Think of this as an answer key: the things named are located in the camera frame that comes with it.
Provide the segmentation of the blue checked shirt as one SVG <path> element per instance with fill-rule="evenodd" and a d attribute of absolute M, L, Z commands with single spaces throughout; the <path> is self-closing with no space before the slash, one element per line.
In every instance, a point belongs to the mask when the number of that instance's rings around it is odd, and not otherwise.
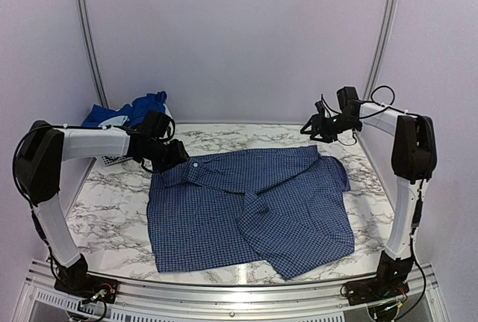
<path fill-rule="evenodd" d="M 192 157 L 151 180 L 147 222 L 161 273 L 266 261 L 292 279 L 352 254 L 343 164 L 316 146 Z"/>

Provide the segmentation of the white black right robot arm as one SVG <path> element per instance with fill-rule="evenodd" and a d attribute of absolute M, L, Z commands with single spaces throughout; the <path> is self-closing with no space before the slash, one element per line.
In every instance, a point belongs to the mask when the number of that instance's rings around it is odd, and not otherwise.
<path fill-rule="evenodd" d="M 345 131 L 360 132 L 370 126 L 394 139 L 391 167 L 397 178 L 397 198 L 391 235 L 382 251 L 376 275 L 344 284 L 350 305 L 371 303 L 409 292 L 407 279 L 418 265 L 415 233 L 422 217 L 423 201 L 438 157 L 430 117 L 395 108 L 391 103 L 362 100 L 354 87 L 337 92 L 339 109 L 324 99 L 316 102 L 316 114 L 300 129 L 310 140 L 332 143 Z"/>

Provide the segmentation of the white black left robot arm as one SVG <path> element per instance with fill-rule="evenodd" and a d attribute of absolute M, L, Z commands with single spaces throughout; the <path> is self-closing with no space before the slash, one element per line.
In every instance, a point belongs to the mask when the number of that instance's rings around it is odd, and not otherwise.
<path fill-rule="evenodd" d="M 86 297 L 106 288 L 112 296 L 118 286 L 114 279 L 90 273 L 68 227 L 66 215 L 78 193 L 62 191 L 64 164 L 102 156 L 130 158 L 140 165 L 150 162 L 150 173 L 162 173 L 188 160 L 175 132 L 170 111 L 150 110 L 135 127 L 82 127 L 37 120 L 20 139 L 12 157 L 13 181 L 48 249 L 55 289 Z"/>

